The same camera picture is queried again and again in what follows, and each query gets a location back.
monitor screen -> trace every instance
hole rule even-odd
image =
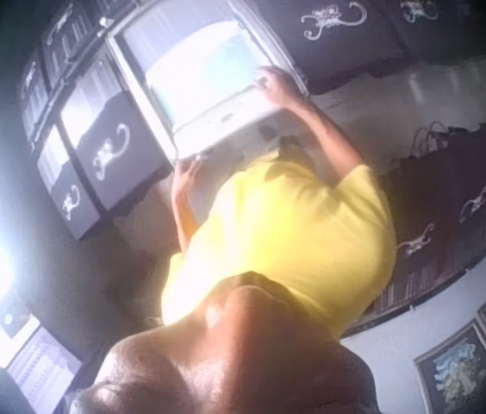
[[[244,90],[270,64],[225,0],[164,0],[117,38],[176,130]]]
[[[146,73],[174,129],[249,87],[269,60],[237,22],[196,31],[163,55]]]

wall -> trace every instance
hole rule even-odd
[[[370,366],[385,414],[425,412],[414,358],[470,322],[486,302],[486,257],[414,310],[341,341]]]

man's arm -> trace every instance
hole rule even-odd
[[[262,68],[265,83],[257,84],[265,95],[299,117],[312,130],[340,179],[363,163],[362,157],[343,132],[323,112],[305,100],[288,76],[276,67]]]
[[[195,176],[202,165],[201,161],[194,160],[189,167],[183,162],[178,162],[174,167],[171,203],[182,253],[188,249],[191,237],[199,229],[191,211],[188,196],[195,182]]]

cable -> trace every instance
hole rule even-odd
[[[427,128],[425,128],[425,127],[419,127],[415,131],[414,140],[412,141],[412,147],[409,149],[409,155],[410,156],[413,156],[414,155],[414,152],[415,152],[415,144],[417,143],[417,138],[419,137],[419,134],[420,134],[421,131],[427,132],[427,136],[429,134],[429,130]]]

